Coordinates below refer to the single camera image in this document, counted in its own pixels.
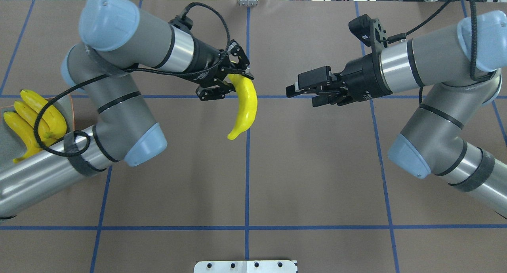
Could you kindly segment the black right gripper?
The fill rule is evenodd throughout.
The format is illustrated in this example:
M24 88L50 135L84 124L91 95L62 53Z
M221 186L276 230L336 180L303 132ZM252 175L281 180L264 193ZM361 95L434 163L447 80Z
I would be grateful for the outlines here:
M372 100L393 92L384 82L380 63L373 54L348 62L343 71L334 74L324 66L297 75L297 81L286 87L286 96L315 94L312 107L323 105L343 106Z

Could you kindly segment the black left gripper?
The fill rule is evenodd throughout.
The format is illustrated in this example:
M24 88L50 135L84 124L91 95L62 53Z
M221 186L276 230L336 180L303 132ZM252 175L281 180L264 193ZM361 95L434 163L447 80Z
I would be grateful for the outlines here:
M236 40L228 42L221 62L222 71L219 67L202 71L218 62L220 51L197 38L193 38L193 42L194 54L190 63L190 72L197 71L198 74L190 75L190 79L199 85L196 96L201 101L224 99L227 94L236 91L232 83L224 80L226 74L238 74L250 80L255 79L250 72L250 60Z

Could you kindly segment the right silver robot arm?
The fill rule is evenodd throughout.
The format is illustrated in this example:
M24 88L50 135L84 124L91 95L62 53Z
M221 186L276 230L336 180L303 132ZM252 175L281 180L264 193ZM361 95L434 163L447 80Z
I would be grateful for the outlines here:
M299 74L297 82L286 87L286 96L312 93L313 107L343 106L431 86L388 158L417 178L441 177L505 217L506 164L459 136L477 110L501 90L505 13L478 15L476 63L471 57L471 18L405 42L397 38L393 46L378 19L364 14L348 27L371 53L348 62L339 73L324 66Z

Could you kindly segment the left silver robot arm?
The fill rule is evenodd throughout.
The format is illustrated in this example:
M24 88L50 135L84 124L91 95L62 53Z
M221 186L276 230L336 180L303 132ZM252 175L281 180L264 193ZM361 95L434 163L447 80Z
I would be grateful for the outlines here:
M78 33L81 42L61 64L69 89L38 102L36 124L28 132L28 144L40 152L1 171L2 222L116 162L134 167L166 149L162 129L132 78L135 71L196 83L202 101L237 93L229 140L255 121L258 99L250 61L231 39L223 16L204 3L188 4L166 22L129 0L87 0ZM76 90L94 103L98 123L82 131L59 128L57 141L45 144L38 135L39 120L55 118L53 105Z

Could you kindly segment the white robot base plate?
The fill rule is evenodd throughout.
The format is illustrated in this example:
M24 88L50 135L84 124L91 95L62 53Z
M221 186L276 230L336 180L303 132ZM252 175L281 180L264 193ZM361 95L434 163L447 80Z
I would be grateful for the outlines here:
M232 260L197 262L194 273L297 273L292 260Z

